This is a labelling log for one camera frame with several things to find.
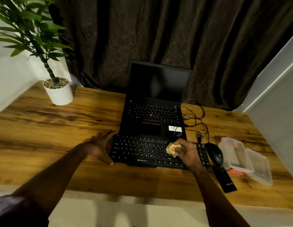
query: laptop screen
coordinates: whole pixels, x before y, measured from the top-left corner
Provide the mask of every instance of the laptop screen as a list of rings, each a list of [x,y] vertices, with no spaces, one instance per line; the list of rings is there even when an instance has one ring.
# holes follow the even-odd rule
[[[146,62],[131,63],[128,93],[181,102],[191,70]]]

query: brown curtain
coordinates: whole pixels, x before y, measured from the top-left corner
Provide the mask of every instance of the brown curtain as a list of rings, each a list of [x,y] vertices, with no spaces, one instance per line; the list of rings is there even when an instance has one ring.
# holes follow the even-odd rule
[[[238,107],[293,35],[293,0],[55,0],[70,73],[125,92],[128,60],[192,69],[186,101]]]

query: black mouse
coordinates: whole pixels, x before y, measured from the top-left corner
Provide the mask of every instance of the black mouse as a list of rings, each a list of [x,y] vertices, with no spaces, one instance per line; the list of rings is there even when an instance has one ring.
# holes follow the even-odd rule
[[[205,148],[207,150],[208,156],[211,158],[212,162],[216,166],[223,165],[223,153],[221,149],[213,143],[206,143]]]

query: desk surface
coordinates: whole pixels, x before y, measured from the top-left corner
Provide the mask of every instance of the desk surface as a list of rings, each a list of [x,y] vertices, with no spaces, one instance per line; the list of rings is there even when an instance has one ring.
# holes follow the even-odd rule
[[[124,101],[124,94],[77,87],[72,103],[56,106],[42,85],[36,83],[0,113],[0,184],[21,185],[97,132],[118,131]],[[199,107],[184,106],[201,115]],[[215,108],[204,107],[204,110],[203,121],[208,125],[211,142],[218,144],[221,137],[235,138],[270,161],[273,186],[262,185],[248,175],[229,173],[238,189],[226,194],[229,201],[238,205],[293,209],[293,178],[249,117]],[[187,131],[187,138],[196,142],[195,132]],[[90,156],[79,166],[68,189],[202,201],[190,171],[122,163],[111,167]]]

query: pebbles in pot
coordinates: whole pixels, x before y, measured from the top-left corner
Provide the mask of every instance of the pebbles in pot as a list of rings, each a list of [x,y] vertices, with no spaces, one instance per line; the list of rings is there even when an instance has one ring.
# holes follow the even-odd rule
[[[58,79],[59,79],[59,82],[57,84],[55,84],[52,79],[47,79],[44,82],[44,86],[46,88],[50,88],[50,89],[58,89],[58,88],[62,88],[64,86],[68,85],[68,83],[69,83],[69,80],[67,80],[65,78],[58,77]]]

